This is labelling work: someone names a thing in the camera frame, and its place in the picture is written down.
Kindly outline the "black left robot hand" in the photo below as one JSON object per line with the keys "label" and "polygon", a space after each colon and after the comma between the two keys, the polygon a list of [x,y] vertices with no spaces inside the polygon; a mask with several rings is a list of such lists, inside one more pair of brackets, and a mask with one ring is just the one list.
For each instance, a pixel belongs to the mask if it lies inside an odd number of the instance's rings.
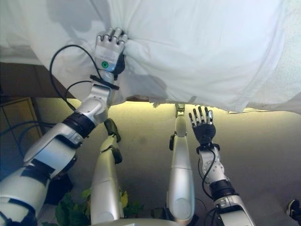
{"label": "black left robot hand", "polygon": [[121,28],[99,32],[95,40],[95,63],[98,69],[118,78],[125,69],[124,49],[128,36]]}

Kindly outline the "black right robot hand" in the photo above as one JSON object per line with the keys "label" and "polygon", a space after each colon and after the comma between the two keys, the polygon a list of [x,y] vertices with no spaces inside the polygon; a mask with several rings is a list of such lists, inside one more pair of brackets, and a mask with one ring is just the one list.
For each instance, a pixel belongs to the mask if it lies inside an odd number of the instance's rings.
{"label": "black right robot hand", "polygon": [[203,113],[201,106],[193,108],[192,113],[189,113],[189,120],[196,137],[196,140],[201,145],[207,145],[212,142],[216,129],[213,123],[213,111],[204,108]]}

